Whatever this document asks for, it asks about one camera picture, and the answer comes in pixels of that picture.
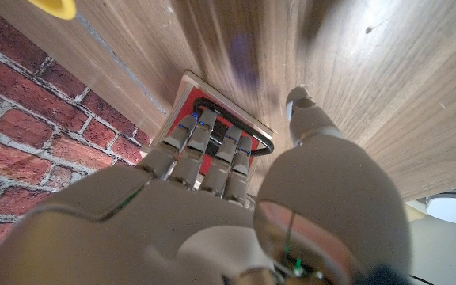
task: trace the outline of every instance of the wooden surface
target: wooden surface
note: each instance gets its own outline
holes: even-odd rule
[[[0,1],[0,14],[81,80],[113,76],[110,56],[78,20],[61,22],[15,2]],[[456,1],[76,3],[167,110],[189,69],[275,131],[275,153],[258,161],[252,194],[291,147],[284,101],[298,85],[388,172],[405,200],[456,187]],[[94,62],[96,70],[85,70]],[[111,84],[119,92],[102,92]],[[164,120],[123,75],[98,90],[151,135]]]
[[[166,115],[80,21],[64,21],[27,0],[1,0],[0,15],[138,126],[155,135]],[[167,101],[159,101],[166,109]]]

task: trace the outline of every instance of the red brick wall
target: red brick wall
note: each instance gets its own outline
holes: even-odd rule
[[[51,192],[134,165],[148,137],[0,17],[0,241]]]

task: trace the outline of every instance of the black cord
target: black cord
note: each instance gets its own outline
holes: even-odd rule
[[[219,106],[218,104],[210,101],[207,98],[200,97],[196,98],[193,101],[193,112],[200,113],[200,107],[208,108],[212,112],[215,112],[216,114],[220,115],[221,117],[232,123],[235,127],[238,127],[239,129],[243,130],[246,134],[251,135],[253,138],[258,140],[261,144],[265,146],[261,149],[252,150],[251,156],[271,154],[272,151],[274,151],[274,144],[270,139],[268,139],[252,127],[250,127],[248,124],[242,122],[234,114],[226,111],[223,107]]]
[[[425,283],[425,284],[434,285],[433,283],[430,283],[430,282],[428,282],[427,280],[421,279],[420,277],[416,277],[416,276],[411,275],[411,274],[409,274],[409,276],[411,276],[411,278],[414,278],[414,279],[416,279],[416,280],[418,280],[418,281],[421,281],[421,282],[423,282],[423,283]]]

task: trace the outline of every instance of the black wire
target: black wire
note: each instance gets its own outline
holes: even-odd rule
[[[219,106],[213,101],[204,97],[196,98],[193,101],[193,112],[200,113],[200,107],[210,109],[212,112],[215,112],[216,114],[220,115],[221,117],[232,123],[235,127],[238,127],[239,129],[243,130],[246,134],[251,135],[253,138],[255,138],[257,141],[259,141],[261,144],[265,146],[261,149],[252,150],[251,156],[271,154],[272,151],[274,151],[274,144],[270,139],[268,139],[267,137],[265,137],[260,132],[256,131],[246,123],[242,122],[234,114],[226,111],[223,107]]]
[[[421,281],[421,282],[423,282],[423,283],[425,283],[425,284],[434,285],[433,283],[430,283],[430,282],[428,282],[427,280],[421,279],[420,277],[416,277],[416,276],[411,275],[411,274],[409,274],[409,276],[411,276],[411,278],[414,278],[414,279],[416,279],[416,280],[418,280],[418,281]]]

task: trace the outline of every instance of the robotic hand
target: robotic hand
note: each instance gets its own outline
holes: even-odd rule
[[[0,284],[376,284],[381,268],[406,283],[391,180],[304,89],[287,114],[296,147],[269,169],[254,212],[241,207],[251,140],[235,127],[194,189],[216,118],[206,109],[136,167],[103,169],[28,213],[0,244]]]

